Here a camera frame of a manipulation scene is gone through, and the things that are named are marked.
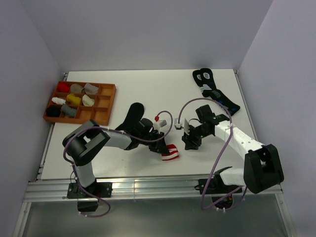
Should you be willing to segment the red white striped sock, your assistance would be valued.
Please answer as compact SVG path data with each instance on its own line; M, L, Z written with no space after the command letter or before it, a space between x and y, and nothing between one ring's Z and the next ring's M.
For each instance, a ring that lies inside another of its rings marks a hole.
M168 154L162 154L162 161L171 161L180 157L177 147L174 144L167 145Z

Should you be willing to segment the orange compartment tray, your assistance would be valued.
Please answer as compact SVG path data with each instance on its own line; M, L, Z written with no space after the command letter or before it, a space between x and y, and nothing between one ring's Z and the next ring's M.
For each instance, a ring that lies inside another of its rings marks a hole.
M108 125L116 86L107 83L60 81L43 118L47 122L83 124L93 119Z

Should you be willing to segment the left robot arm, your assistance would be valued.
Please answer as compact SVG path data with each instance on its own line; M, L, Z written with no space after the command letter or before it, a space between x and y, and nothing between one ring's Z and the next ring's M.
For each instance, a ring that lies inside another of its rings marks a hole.
M78 191L84 197L91 197L96 192L92 160L103 147L129 151L140 144L148 146L151 152L170 154L164 133L154 129L154 124L147 118L125 121L115 130L101 128L91 119L66 136L62 142L67 155L72 158L71 164L80 183Z

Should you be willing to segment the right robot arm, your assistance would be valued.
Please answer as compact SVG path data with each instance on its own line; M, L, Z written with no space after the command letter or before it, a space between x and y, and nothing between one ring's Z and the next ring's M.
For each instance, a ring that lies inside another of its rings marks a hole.
M218 192L225 192L230 186L247 187L258 194L284 181L284 174L277 148L264 145L234 126L229 117L212 112L209 105L196 109L200 125L194 127L184 119L176 127L184 129L182 141L185 150L198 150L202 139L213 135L223 140L242 158L243 167L228 166L215 172L210 183Z

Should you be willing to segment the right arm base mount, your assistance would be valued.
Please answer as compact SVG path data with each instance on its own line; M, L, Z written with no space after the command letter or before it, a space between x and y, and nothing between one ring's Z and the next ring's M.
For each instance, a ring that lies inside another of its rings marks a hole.
M202 192L204 190L205 184L206 184L207 179L198 179L198 184L194 186L194 189L196 191L199 191L199 193L202 195ZM212 178L210 180L210 183L206 189L206 195L218 195L218 194L223 194L226 195L229 192L232 192L238 188L237 185L225 185L223 181L221 181L219 178ZM222 199L220 202L215 204L216 208L219 209L227 209L231 208L233 206L233 195L231 194L230 196Z

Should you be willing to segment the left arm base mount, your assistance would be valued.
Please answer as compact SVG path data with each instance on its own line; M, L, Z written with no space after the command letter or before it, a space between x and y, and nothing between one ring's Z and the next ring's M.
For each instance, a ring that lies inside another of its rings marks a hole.
M67 199L77 199L77 209L80 212L94 212L99 207L101 201L79 201L79 199L91 198L90 193L98 198L110 198L112 195L112 183L95 181L90 186L84 188L84 191L76 182L70 183L67 191Z

